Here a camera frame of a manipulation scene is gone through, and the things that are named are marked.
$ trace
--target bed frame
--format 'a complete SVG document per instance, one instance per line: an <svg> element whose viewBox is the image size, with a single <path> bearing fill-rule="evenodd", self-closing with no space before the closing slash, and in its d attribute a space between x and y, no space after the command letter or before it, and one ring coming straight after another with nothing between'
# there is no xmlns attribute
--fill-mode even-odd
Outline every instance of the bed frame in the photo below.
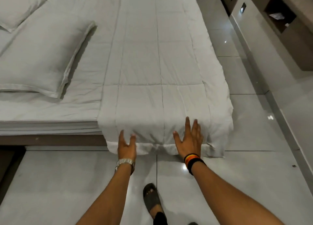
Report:
<svg viewBox="0 0 313 225"><path fill-rule="evenodd" d="M0 136L8 146L106 146L103 135L10 135Z"/></svg>

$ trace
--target tile floor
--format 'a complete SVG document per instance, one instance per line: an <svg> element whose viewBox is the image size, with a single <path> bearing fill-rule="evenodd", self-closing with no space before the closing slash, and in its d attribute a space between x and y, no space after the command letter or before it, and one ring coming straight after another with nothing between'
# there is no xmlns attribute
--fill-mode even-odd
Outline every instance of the tile floor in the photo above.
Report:
<svg viewBox="0 0 313 225"><path fill-rule="evenodd" d="M197 1L234 106L234 132L225 158L205 162L285 224L312 224L312 195L265 96L246 71L246 57L220 0ZM117 160L103 148L78 150L27 151L0 206L0 223L75 224L108 184ZM138 157L121 224L152 224L142 200L149 182L158 186L169 224L218 224L194 178L169 155Z"/></svg>

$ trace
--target person's left hand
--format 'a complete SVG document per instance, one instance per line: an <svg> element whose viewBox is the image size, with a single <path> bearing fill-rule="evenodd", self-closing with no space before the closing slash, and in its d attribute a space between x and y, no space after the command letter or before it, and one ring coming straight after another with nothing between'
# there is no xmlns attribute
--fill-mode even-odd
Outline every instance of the person's left hand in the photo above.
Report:
<svg viewBox="0 0 313 225"><path fill-rule="evenodd" d="M136 160L136 135L131 135L131 141L129 145L124 139L124 130L119 134L118 148L117 148L118 159L129 158L133 161Z"/></svg>

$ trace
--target forearm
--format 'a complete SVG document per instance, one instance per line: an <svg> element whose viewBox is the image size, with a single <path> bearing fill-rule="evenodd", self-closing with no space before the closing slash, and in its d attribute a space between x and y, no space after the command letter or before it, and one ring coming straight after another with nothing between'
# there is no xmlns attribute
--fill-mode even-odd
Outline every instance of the forearm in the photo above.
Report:
<svg viewBox="0 0 313 225"><path fill-rule="evenodd" d="M118 225L123 215L131 165L121 164L105 190L76 225Z"/></svg>
<svg viewBox="0 0 313 225"><path fill-rule="evenodd" d="M221 225L283 224L261 204L227 183L205 164L194 163L192 173Z"/></svg>

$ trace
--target sandal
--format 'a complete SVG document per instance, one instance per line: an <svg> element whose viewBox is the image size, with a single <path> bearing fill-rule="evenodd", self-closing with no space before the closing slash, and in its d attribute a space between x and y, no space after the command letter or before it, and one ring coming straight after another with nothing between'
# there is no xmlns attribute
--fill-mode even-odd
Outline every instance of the sandal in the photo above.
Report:
<svg viewBox="0 0 313 225"><path fill-rule="evenodd" d="M149 183L143 188L143 201L145 202L146 208L149 213L154 206L156 206L157 204L161 205L161 201L157 193L157 188L153 183Z"/></svg>

